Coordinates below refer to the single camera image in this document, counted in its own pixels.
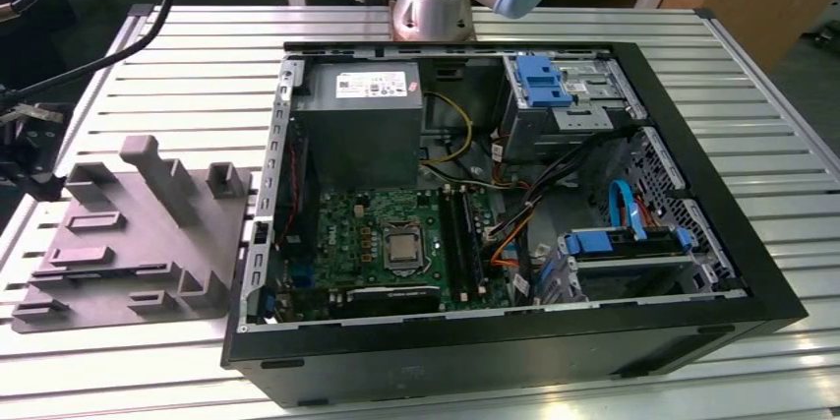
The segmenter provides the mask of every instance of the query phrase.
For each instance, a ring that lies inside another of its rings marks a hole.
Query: blue plastic latch
[[[577,235],[565,235],[565,248],[569,255],[580,254],[580,241]]]
[[[517,56],[516,71],[532,107],[568,107],[572,96],[565,91],[560,73],[547,56]]]
[[[679,226],[677,229],[673,230],[673,234],[676,235],[677,241],[683,246],[683,251],[687,253],[692,251],[692,248],[695,247],[695,238],[692,238],[692,232]]]
[[[275,306],[276,305],[277,305],[277,299],[275,298],[275,295],[267,294],[267,296],[265,296],[265,312],[268,314],[275,315]]]
[[[605,231],[580,231],[575,233],[580,247],[585,253],[609,253],[613,251],[613,244]]]

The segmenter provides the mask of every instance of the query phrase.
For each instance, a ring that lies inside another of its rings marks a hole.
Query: red cable
[[[289,213],[289,220],[287,220],[287,226],[284,232],[280,234],[280,238],[275,241],[275,244],[280,247],[287,240],[287,234],[292,229],[292,222],[295,221],[295,214],[297,213],[297,155],[295,153],[295,147],[289,143],[289,167],[292,168],[292,213]]]
[[[653,216],[651,215],[651,210],[647,207],[647,205],[644,204],[644,201],[641,200],[641,197],[636,196],[633,198],[635,200],[635,204],[639,206],[639,211],[641,212],[641,218],[644,219],[644,224],[645,225],[652,225],[653,224]]]

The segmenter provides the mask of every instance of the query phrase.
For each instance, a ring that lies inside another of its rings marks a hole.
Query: motherboard
[[[321,194],[313,261],[288,262],[293,318],[507,307],[504,274],[481,267],[491,223],[483,189]]]

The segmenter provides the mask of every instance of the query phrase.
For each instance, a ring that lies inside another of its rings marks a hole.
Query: green circuit board
[[[509,305],[504,277],[487,280],[483,297],[465,302],[453,300],[437,202],[437,190],[321,194],[312,285],[295,292],[295,310],[304,320],[329,318],[323,304],[324,289],[431,285],[441,288],[440,311]],[[469,195],[469,204],[476,225],[491,224],[492,211],[483,190]],[[400,273],[385,266],[385,237],[395,230],[420,235],[421,269]]]

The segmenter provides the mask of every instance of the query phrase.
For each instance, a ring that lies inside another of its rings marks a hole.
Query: power supply label
[[[336,76],[336,98],[405,97],[405,73],[341,73]]]

